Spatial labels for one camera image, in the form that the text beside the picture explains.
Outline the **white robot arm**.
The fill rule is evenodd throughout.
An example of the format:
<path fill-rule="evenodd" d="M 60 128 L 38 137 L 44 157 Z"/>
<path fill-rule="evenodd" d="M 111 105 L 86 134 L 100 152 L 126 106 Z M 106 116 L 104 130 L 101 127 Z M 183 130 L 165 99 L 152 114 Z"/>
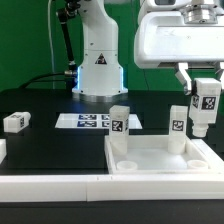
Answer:
<path fill-rule="evenodd" d="M 89 100 L 125 94 L 118 63 L 118 25 L 106 0 L 81 0 L 84 60 L 74 90 Z M 192 92 L 190 67 L 214 66 L 223 74 L 224 6 L 220 0 L 140 0 L 134 62 L 141 69 L 175 68 L 184 92 Z"/>

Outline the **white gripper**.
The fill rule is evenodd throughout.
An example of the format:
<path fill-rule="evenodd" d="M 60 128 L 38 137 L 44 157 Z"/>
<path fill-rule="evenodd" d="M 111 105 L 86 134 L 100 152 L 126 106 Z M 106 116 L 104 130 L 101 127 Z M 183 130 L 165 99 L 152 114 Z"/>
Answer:
<path fill-rule="evenodd" d="M 178 11 L 151 12 L 141 20 L 134 40 L 134 61 L 139 68 L 177 63 L 175 76 L 185 95 L 192 94 L 188 63 L 217 62 L 215 74 L 224 80 L 224 16 L 217 24 L 185 24 Z"/>

